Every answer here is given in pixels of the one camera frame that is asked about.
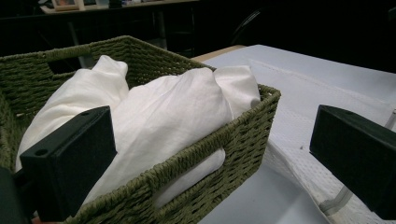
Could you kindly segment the picture frame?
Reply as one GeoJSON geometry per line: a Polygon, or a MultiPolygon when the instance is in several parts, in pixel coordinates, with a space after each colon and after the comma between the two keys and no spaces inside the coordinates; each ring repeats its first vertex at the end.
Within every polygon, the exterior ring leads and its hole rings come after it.
{"type": "Polygon", "coordinates": [[[56,11],[82,10],[83,0],[51,0],[56,11]]]}

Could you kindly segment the white cloth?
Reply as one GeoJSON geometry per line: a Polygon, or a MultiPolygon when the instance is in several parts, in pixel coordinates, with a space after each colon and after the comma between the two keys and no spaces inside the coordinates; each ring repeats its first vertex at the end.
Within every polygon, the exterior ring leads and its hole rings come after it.
{"type": "Polygon", "coordinates": [[[258,82],[281,92],[263,162],[303,187],[317,205],[335,198],[343,183],[309,152],[318,107],[343,108],[384,125],[393,106],[274,65],[249,64],[258,82]]]}
{"type": "Polygon", "coordinates": [[[128,66],[103,55],[79,69],[35,115],[19,151],[86,110],[111,110],[117,154],[86,200],[125,185],[256,106],[260,94],[248,66],[195,68],[130,88],[128,66]]]}

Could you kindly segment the green woven basket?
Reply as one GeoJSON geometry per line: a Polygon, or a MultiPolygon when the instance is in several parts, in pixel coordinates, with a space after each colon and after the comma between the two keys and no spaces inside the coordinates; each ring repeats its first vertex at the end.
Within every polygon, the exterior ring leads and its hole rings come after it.
{"type": "MultiPolygon", "coordinates": [[[[90,55],[107,55],[128,65],[134,87],[165,75],[179,75],[199,63],[124,35],[64,49],[0,57],[0,167],[12,171],[27,126],[50,96],[71,76],[56,74],[50,63],[90,55]]],[[[257,106],[142,175],[84,205],[64,224],[197,224],[260,167],[276,113],[280,91],[260,85],[257,106]],[[154,196],[173,178],[212,154],[225,151],[214,173],[156,207],[154,196]]]]}

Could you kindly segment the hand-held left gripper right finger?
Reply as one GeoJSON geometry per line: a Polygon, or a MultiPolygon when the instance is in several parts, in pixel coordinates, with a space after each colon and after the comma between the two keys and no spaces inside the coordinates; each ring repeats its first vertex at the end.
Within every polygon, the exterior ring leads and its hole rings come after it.
{"type": "Polygon", "coordinates": [[[320,105],[311,154],[379,217],[396,220],[396,133],[354,112],[320,105]]]}

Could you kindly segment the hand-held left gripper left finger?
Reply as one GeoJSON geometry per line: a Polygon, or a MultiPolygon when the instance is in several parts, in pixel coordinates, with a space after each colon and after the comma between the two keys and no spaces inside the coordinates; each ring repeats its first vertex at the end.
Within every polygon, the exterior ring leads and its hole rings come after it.
{"type": "Polygon", "coordinates": [[[75,216],[116,154],[108,106],[74,116],[20,155],[26,212],[44,222],[75,216]]]}

